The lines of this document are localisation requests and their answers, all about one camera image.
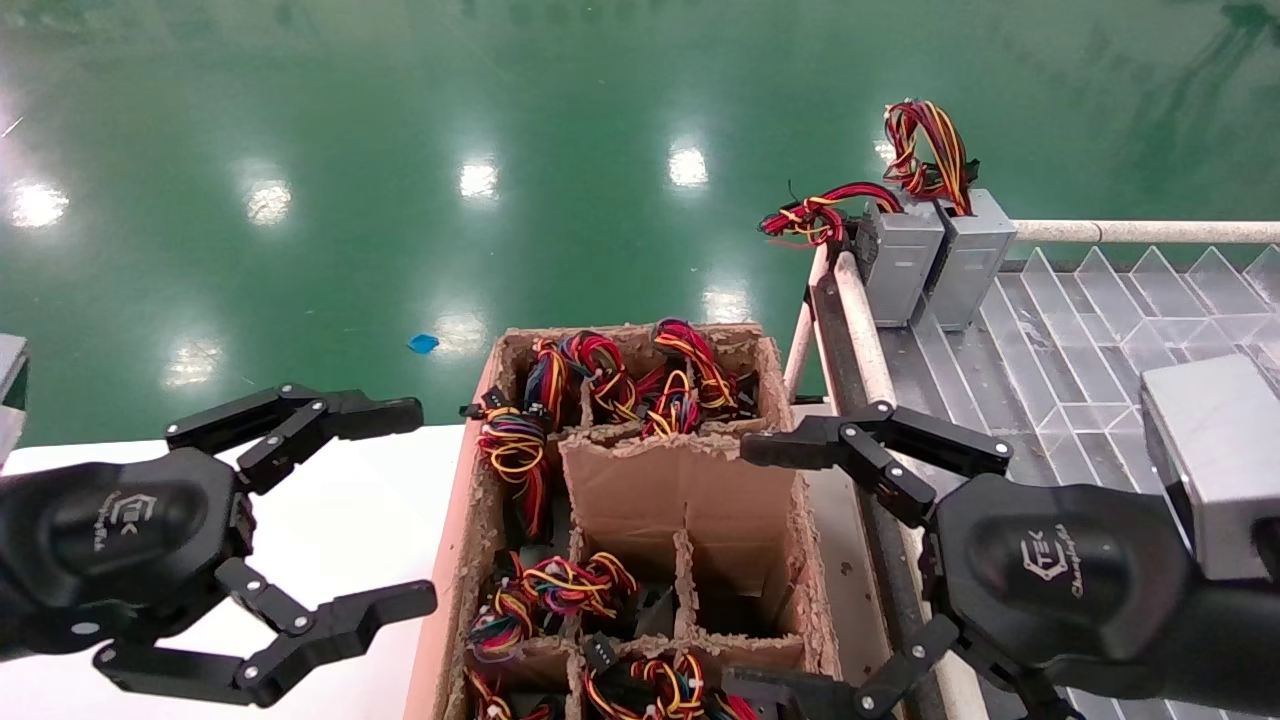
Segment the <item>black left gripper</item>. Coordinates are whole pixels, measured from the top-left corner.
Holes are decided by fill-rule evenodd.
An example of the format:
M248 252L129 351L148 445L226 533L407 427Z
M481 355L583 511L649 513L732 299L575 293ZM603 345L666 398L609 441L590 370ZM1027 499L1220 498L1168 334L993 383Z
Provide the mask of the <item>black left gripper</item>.
M366 655L385 625L433 614L436 592L406 582L305 609L242 560L246 489L270 492L333 439L421 427L415 397L284 384L173 421L175 451L154 460L4 477L3 659L174 637L228 592L275 630L266 648L237 659L113 642L93 666L124 692L270 708L314 669ZM214 457L242 445L237 471Z

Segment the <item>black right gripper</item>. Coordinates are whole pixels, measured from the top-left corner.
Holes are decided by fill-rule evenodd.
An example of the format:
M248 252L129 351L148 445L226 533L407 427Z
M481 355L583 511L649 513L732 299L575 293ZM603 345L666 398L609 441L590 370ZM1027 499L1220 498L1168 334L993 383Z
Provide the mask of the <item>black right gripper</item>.
M1201 575L1158 496L1010 482L1007 443L886 401L748 433L740 456L760 468L837 468L902 525L931 524L931 601L947 616L933 616L863 685L735 665L722 673L728 694L778 706L782 719L887 719L960 639L978 667L1006 679L1160 688L1157 650ZM906 459L970 480L938 502Z

